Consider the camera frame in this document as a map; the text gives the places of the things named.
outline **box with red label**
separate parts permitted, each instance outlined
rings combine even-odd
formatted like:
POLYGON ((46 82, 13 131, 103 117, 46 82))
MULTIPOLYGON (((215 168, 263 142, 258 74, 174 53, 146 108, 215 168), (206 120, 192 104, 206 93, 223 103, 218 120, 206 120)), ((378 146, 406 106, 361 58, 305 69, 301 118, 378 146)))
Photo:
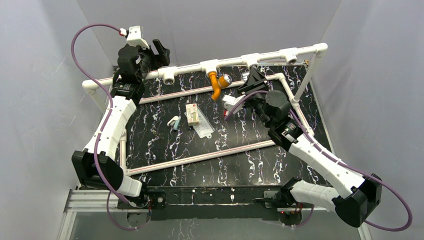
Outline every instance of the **box with red label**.
POLYGON ((187 120, 189 126, 199 125, 199 114, 198 105, 196 103, 190 103, 185 105, 187 111, 187 120))

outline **orange plastic fitting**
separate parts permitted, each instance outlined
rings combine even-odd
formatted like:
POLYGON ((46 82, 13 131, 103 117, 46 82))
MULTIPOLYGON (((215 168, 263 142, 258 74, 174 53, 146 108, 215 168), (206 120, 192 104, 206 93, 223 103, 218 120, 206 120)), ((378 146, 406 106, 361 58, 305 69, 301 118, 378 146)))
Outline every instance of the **orange plastic fitting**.
POLYGON ((214 71, 209 73, 209 79, 213 89, 212 99, 216 101, 221 95, 221 89, 228 87, 231 81, 226 80, 224 75, 217 80, 217 73, 214 71))

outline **marble surface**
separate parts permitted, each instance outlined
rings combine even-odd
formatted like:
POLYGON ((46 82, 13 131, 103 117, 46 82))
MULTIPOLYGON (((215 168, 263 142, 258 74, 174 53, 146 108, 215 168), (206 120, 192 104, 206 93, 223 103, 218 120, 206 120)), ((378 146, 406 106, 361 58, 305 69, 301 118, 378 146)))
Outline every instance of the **marble surface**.
MULTIPOLYGON (((304 65, 263 65, 260 70, 266 75, 284 73, 290 88, 295 93, 306 74, 304 65)), ((218 75, 229 74, 233 81, 242 79, 246 67, 222 67, 218 75)), ((186 91, 210 86, 204 72, 192 72, 175 77, 174 85, 164 85, 161 79, 149 80, 144 97, 186 91)), ((271 88, 283 90, 280 82, 272 81, 271 88)), ((236 94, 236 88, 225 89, 223 94, 236 94)), ((249 110, 242 109, 229 121, 224 121, 221 101, 211 99, 212 92, 178 97, 159 102, 138 105, 127 124, 127 167, 129 169, 163 163, 171 160, 211 153, 269 140, 268 129, 249 110), (198 104, 215 129, 212 138, 200 138, 187 125, 185 105, 198 104), (167 122, 180 116, 178 131, 173 131, 167 122)), ((315 132, 315 138, 329 149, 329 142, 319 114, 311 86, 305 90, 301 109, 315 132)), ((277 146, 252 150, 225 157, 205 160, 152 171, 133 178, 143 180, 148 186, 257 186, 283 185, 294 176, 310 183, 327 182, 299 158, 277 146)))

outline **black tabletop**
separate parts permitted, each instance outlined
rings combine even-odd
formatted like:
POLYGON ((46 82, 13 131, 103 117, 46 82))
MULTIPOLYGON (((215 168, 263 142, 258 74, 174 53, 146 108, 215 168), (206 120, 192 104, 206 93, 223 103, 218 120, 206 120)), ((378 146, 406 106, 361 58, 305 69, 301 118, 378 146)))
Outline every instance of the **black tabletop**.
MULTIPOLYGON (((307 71, 305 65, 262 65, 260 70, 266 75, 283 73, 294 93, 307 71)), ((218 69, 218 75, 229 74, 233 81, 241 80, 245 72, 247 68, 243 66, 218 69)), ((151 79, 145 83, 144 97, 206 86, 210 86, 210 81, 204 72, 181 74, 175 77, 173 85, 165 85, 159 78, 151 79)), ((279 81, 272 81, 271 88, 284 91, 279 81)), ((221 96, 224 94, 235 95, 236 88, 224 89, 221 96)), ((224 121, 221 100, 213 101, 211 95, 212 92, 207 92, 138 105, 126 127, 127 167, 133 169, 270 140, 268 129, 249 110, 242 109, 224 121), (196 103, 215 129, 212 138, 200 138, 188 126, 184 115, 188 103, 196 103), (178 131, 167 126, 174 116, 181 118, 178 131)), ((300 106, 315 138, 330 149, 310 85, 300 99, 300 106)), ((148 186, 201 187, 283 185, 295 176, 310 183, 326 184, 310 166, 277 146, 156 170, 133 178, 143 180, 148 186)))

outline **white pvc pipe frame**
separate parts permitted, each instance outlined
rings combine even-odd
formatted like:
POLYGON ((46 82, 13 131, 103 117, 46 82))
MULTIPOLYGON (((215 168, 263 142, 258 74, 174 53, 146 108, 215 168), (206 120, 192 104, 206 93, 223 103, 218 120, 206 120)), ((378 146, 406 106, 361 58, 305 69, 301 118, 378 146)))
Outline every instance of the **white pvc pipe frame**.
MULTIPOLYGON (((274 52, 267 52, 267 53, 252 53, 248 55, 243 55, 241 57, 235 57, 235 58, 228 58, 223 60, 209 60, 204 61, 198 64, 192 64, 192 65, 186 65, 186 66, 171 66, 171 67, 162 67, 156 71, 151 71, 147 74, 146 80, 148 79, 154 79, 154 78, 163 78, 163 80, 172 80, 174 81, 174 76, 177 76, 179 74, 185 74, 185 73, 191 73, 191 72, 198 72, 198 71, 204 71, 206 73, 216 71, 219 67, 226 67, 226 66, 232 66, 232 65, 247 65, 248 67, 252 65, 256 65, 260 61, 265 60, 273 60, 273 59, 285 59, 286 62, 288 62, 289 59, 295 58, 298 55, 304 55, 304 54, 315 54, 315 58, 310 64, 310 67, 308 71, 306 72, 305 77, 302 80, 302 83, 299 86, 299 89, 297 90, 296 94, 294 95, 292 93, 292 90, 289 87, 289 84, 286 81, 286 78, 284 74, 277 73, 274 75, 266 76, 266 79, 271 80, 279 80, 287 93, 288 100, 290 101, 292 107, 296 111, 297 115, 300 118, 301 123, 306 126, 308 129, 308 132, 312 135, 314 134, 312 128, 309 126, 305 115, 302 113, 302 110, 299 105, 299 99, 302 96, 303 92, 305 91, 308 83, 311 81, 311 77, 313 74, 314 69, 318 65, 319 61, 321 60, 323 53, 327 50, 328 46, 326 43, 319 43, 315 44, 313 46, 308 47, 302 47, 302 48, 288 48, 288 49, 282 49, 279 51, 274 52)), ((112 85, 112 77, 100 79, 99 82, 104 86, 110 86, 112 85)), ((233 82, 230 86, 227 88, 233 88, 243 85, 243 81, 236 81, 233 82)), ((97 89, 99 86, 93 82, 92 80, 85 80, 82 83, 82 87, 84 90, 91 96, 97 107, 100 109, 102 113, 106 112, 107 106, 104 104, 100 96, 97 94, 97 89)), ((152 96, 148 98, 142 98, 139 102, 139 104, 147 104, 147 103, 153 103, 157 101, 167 100, 167 99, 173 99, 173 98, 179 98, 194 94, 200 94, 200 93, 206 93, 211 92, 213 89, 211 86, 197 88, 197 89, 191 89, 187 91, 181 91, 181 92, 174 92, 170 94, 165 95, 158 95, 158 96, 152 96)), ((265 148, 274 146, 275 143, 272 140, 258 142, 254 144, 249 144, 245 146, 240 147, 234 147, 229 148, 221 151, 206 153, 202 155, 197 156, 191 156, 186 158, 181 158, 177 160, 152 164, 148 166, 142 166, 134 169, 127 169, 127 156, 126 156, 126 142, 127 142, 127 134, 126 131, 122 134, 122 137, 120 138, 120 167, 123 169, 125 175, 132 176, 136 174, 142 174, 147 173, 155 170, 175 167, 179 165, 186 165, 190 163, 200 162, 204 160, 209 160, 213 158, 219 158, 231 154, 237 154, 241 152, 246 152, 250 150, 255 150, 259 148, 265 148)))

